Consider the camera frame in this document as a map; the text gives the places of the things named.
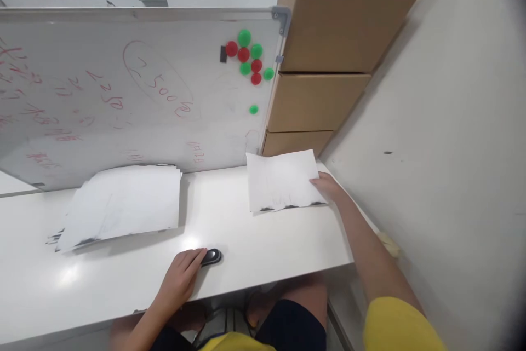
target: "cardboard box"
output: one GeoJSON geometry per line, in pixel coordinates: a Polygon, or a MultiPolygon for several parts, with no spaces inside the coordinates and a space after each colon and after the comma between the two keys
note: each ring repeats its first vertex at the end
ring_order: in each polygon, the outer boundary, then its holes
{"type": "Polygon", "coordinates": [[[416,0],[278,0],[292,10],[282,72],[370,73],[416,0]]]}
{"type": "Polygon", "coordinates": [[[267,132],[262,155],[264,157],[272,157],[289,152],[313,149],[314,155],[317,157],[329,142],[332,134],[333,131],[267,132]]]}
{"type": "Polygon", "coordinates": [[[369,74],[282,74],[278,76],[269,132],[336,130],[362,94],[369,74]]]}

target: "whiteboard frame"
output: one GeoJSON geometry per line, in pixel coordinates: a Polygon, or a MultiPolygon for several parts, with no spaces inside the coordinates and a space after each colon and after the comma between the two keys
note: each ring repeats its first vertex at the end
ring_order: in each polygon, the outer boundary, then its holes
{"type": "MultiPolygon", "coordinates": [[[[171,22],[171,21],[238,21],[238,20],[273,20],[276,19],[277,7],[268,8],[134,8],[134,7],[114,7],[114,8],[0,8],[0,24],[13,22],[171,22]]],[[[283,21],[285,26],[290,24],[291,12],[288,8],[284,10],[287,18],[283,21]]],[[[274,101],[276,84],[278,81],[278,72],[283,62],[283,51],[287,32],[285,29],[278,33],[282,37],[281,44],[278,43],[275,54],[275,63],[277,64],[276,73],[272,80],[271,95],[265,115],[265,130],[260,138],[260,151],[266,137],[266,126],[274,101]]],[[[4,168],[0,171],[37,188],[42,192],[47,192],[39,185],[27,183],[22,178],[11,174],[4,168]]]]}

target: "paper with ink marks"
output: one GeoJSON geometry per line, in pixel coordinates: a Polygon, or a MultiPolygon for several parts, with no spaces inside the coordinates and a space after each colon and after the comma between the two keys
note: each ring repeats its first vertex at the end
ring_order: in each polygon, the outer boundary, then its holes
{"type": "Polygon", "coordinates": [[[179,226],[181,171],[136,165],[104,170],[79,188],[56,251],[95,241],[179,226]]]}
{"type": "Polygon", "coordinates": [[[275,211],[327,203],[309,179],[317,179],[312,150],[275,157],[247,153],[251,212],[275,211]]]}

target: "whiteboard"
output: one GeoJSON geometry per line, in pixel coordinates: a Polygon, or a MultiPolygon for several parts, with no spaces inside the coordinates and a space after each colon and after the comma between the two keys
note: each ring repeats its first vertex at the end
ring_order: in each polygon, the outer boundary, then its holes
{"type": "Polygon", "coordinates": [[[236,57],[220,62],[243,29],[276,75],[271,9],[1,10],[0,170],[52,191],[116,166],[246,164],[275,76],[254,85],[236,57]]]}

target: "right hand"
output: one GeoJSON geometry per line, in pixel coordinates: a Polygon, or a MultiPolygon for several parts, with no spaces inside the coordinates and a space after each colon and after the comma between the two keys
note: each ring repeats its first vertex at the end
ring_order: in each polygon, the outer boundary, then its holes
{"type": "Polygon", "coordinates": [[[187,250],[177,254],[153,302],[166,318],[171,317],[192,296],[197,272],[207,249],[187,250]]]}
{"type": "Polygon", "coordinates": [[[319,179],[310,179],[309,181],[314,184],[318,191],[326,195],[332,200],[339,200],[347,196],[347,193],[342,187],[333,179],[333,177],[324,172],[318,172],[319,179]]]}

